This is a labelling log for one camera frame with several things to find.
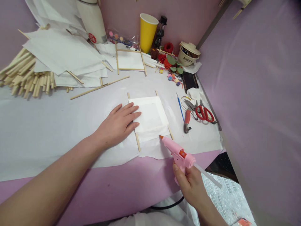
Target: power cord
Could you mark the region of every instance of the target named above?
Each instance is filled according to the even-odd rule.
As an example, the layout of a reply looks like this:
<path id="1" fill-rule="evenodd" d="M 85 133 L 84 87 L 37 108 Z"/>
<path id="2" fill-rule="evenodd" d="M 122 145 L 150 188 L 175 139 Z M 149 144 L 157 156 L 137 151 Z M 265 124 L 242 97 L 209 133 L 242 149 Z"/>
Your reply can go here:
<path id="1" fill-rule="evenodd" d="M 165 209 L 170 209 L 178 204 L 180 204 L 180 202 L 182 202 L 184 200 L 184 196 L 182 196 L 182 198 L 175 202 L 174 204 L 170 205 L 170 206 L 165 206 L 165 207 L 154 207 L 154 206 L 151 206 L 150 209 L 153 209 L 153 210 L 165 210 Z"/>

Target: bottle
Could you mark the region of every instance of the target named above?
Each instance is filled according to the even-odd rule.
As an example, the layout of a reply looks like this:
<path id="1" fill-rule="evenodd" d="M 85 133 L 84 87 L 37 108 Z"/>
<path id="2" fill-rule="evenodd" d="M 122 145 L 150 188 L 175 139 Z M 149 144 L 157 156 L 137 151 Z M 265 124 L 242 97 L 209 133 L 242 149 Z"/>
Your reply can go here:
<path id="1" fill-rule="evenodd" d="M 161 19 L 159 21 L 158 27 L 157 27 L 157 33 L 156 33 L 156 40 L 155 40 L 155 47 L 160 48 L 162 37 L 164 36 L 164 26 L 166 25 L 167 18 L 165 16 L 161 16 Z"/>
<path id="2" fill-rule="evenodd" d="M 97 0 L 77 0 L 76 2 L 79 14 L 81 15 L 91 42 L 94 44 L 106 43 L 106 30 Z"/>

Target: blue paintbrush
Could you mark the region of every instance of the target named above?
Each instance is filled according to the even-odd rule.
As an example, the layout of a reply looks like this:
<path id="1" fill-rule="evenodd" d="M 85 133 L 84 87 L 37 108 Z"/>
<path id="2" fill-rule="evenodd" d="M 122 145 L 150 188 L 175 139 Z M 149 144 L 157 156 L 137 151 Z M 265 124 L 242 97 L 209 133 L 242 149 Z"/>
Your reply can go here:
<path id="1" fill-rule="evenodd" d="M 185 121 L 185 120 L 184 120 L 184 116 L 183 116 L 183 112 L 182 112 L 181 103 L 180 103 L 180 99 L 179 99 L 178 93 L 176 93 L 176 94 L 177 94 L 179 106 L 180 106 L 180 109 L 181 109 L 182 118 L 183 118 L 183 121 Z"/>

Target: yellow paper cup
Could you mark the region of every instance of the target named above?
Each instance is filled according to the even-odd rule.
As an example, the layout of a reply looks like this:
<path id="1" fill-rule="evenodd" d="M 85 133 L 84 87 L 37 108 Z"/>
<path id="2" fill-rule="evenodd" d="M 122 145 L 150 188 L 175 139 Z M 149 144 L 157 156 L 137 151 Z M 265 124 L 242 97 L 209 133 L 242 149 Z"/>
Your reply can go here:
<path id="1" fill-rule="evenodd" d="M 140 14 L 140 47 L 142 52 L 148 53 L 151 49 L 159 21 L 146 13 Z"/>

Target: dark glass bottle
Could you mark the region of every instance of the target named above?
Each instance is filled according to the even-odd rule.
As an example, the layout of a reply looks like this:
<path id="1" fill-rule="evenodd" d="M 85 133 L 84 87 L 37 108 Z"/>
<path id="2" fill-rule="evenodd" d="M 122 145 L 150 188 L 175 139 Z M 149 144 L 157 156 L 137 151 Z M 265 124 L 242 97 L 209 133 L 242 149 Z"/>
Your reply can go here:
<path id="1" fill-rule="evenodd" d="M 157 33 L 156 33 L 156 39 L 155 39 L 155 47 L 160 48 L 162 37 L 164 36 L 164 26 L 166 25 L 167 18 L 165 16 L 161 16 L 161 19 L 159 21 L 158 27 L 157 27 Z"/>

